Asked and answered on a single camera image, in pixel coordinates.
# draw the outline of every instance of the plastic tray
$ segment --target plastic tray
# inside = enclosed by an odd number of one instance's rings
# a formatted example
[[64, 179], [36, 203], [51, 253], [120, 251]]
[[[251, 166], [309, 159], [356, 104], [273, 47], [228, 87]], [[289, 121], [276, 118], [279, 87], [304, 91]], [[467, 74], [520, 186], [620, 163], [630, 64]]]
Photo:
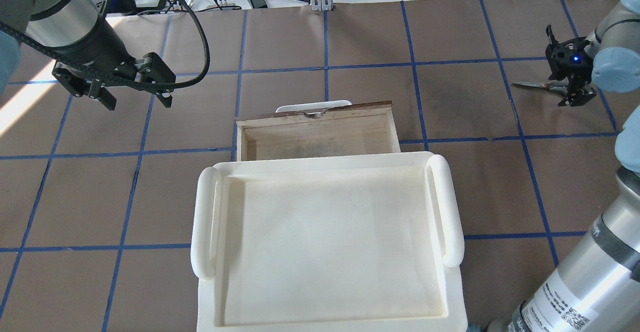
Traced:
[[464, 239], [430, 152], [219, 163], [191, 245], [198, 332], [462, 332]]

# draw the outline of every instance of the label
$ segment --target label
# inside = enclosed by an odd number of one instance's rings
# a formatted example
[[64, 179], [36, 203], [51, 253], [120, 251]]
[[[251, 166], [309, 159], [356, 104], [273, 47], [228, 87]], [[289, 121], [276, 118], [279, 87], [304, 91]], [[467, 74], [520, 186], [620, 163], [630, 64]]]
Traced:
[[534, 332], [576, 332], [598, 317], [583, 304], [555, 270], [522, 309], [522, 316]]

